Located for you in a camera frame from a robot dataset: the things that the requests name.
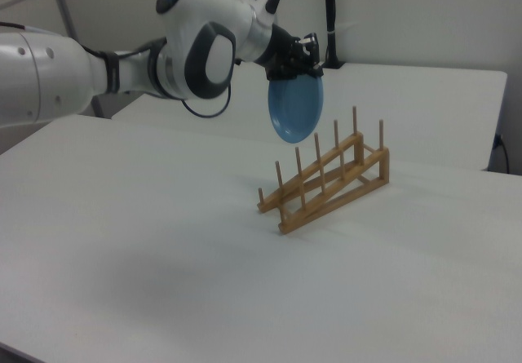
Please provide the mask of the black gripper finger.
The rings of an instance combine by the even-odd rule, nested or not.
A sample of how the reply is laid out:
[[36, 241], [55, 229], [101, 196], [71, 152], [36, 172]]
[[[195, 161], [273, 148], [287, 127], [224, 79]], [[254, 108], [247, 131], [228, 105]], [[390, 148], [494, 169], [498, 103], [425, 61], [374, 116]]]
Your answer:
[[319, 64], [313, 66], [279, 64], [274, 68], [267, 69], [267, 80], [270, 82], [294, 80], [304, 75], [314, 78], [322, 77], [324, 75], [323, 68]]
[[294, 62], [299, 64], [318, 64], [319, 61], [319, 41], [316, 33], [309, 33], [294, 41]]

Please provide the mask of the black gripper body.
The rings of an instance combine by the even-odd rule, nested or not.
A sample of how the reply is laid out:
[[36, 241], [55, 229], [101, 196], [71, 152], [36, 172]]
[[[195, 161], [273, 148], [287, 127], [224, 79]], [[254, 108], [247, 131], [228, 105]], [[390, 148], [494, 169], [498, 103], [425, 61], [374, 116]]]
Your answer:
[[282, 27], [274, 24], [266, 49], [259, 57], [259, 65], [264, 68], [267, 80], [291, 80], [303, 74], [294, 54], [298, 39]]

